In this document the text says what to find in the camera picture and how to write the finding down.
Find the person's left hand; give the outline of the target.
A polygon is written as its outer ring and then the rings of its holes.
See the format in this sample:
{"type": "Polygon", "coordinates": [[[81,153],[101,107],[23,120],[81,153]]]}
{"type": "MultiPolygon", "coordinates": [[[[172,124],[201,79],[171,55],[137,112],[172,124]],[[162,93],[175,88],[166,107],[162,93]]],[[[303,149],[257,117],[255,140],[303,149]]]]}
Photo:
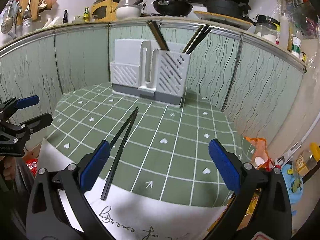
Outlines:
{"type": "Polygon", "coordinates": [[[15,157],[5,157],[3,159],[4,171],[3,176],[5,180],[14,180],[16,177],[16,158],[15,157]]]}

